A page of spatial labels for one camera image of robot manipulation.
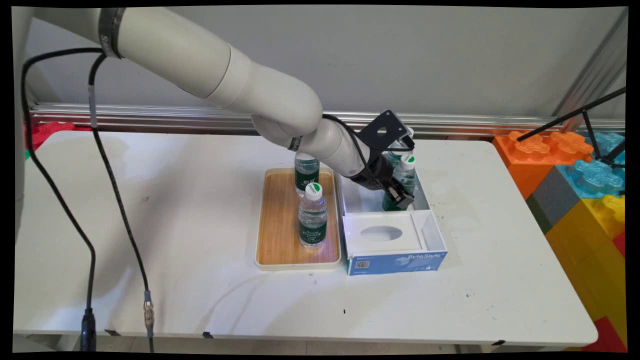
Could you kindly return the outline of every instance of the wooden tray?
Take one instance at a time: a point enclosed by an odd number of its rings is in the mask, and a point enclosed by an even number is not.
[[[320,168],[320,185],[329,209],[324,246],[307,249],[298,240],[298,206],[293,168],[272,168],[264,175],[255,264],[261,270],[333,268],[342,258],[333,172]]]

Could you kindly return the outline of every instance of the water bottle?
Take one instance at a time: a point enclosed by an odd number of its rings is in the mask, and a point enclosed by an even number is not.
[[[394,178],[403,185],[406,192],[413,195],[413,189],[415,188],[415,157],[413,155],[406,154],[400,158],[400,166],[394,170]],[[398,208],[394,205],[391,196],[385,193],[385,198],[382,200],[382,210],[402,211],[406,210],[406,208]]]
[[[320,176],[320,161],[304,152],[296,152],[296,192],[298,196],[305,196],[305,187],[310,183],[317,183]]]
[[[305,188],[305,197],[298,208],[298,238],[302,246],[315,249],[324,245],[328,209],[322,197],[322,186],[310,183]]]
[[[409,130],[409,137],[413,139],[413,129],[408,126],[406,128],[407,130]],[[393,144],[391,144],[390,147],[406,147],[406,145],[402,144],[400,140],[396,140],[394,141]],[[389,163],[389,165],[391,165],[395,169],[397,168],[398,164],[400,164],[400,158],[402,157],[402,155],[405,155],[405,154],[413,154],[413,151],[401,151],[401,152],[388,151],[387,162]]]

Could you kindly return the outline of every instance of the white box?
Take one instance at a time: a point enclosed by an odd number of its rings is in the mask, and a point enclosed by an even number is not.
[[[383,211],[382,190],[336,178],[349,275],[438,270],[447,247],[416,177],[415,200],[406,211]]]

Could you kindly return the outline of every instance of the black mounting bracket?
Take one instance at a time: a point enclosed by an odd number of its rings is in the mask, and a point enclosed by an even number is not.
[[[413,141],[410,143],[406,141],[406,139],[411,140],[407,135],[409,135],[409,129],[391,110],[380,113],[358,133],[358,137],[373,150],[386,149],[402,137],[408,147],[413,147]]]

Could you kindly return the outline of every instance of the cable connector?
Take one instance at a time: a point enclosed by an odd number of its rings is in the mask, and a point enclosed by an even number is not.
[[[147,337],[154,336],[154,303],[151,301],[151,291],[145,291],[145,326],[147,327]]]
[[[95,317],[93,317],[93,309],[90,307],[84,310],[82,317],[80,351],[95,351]]]

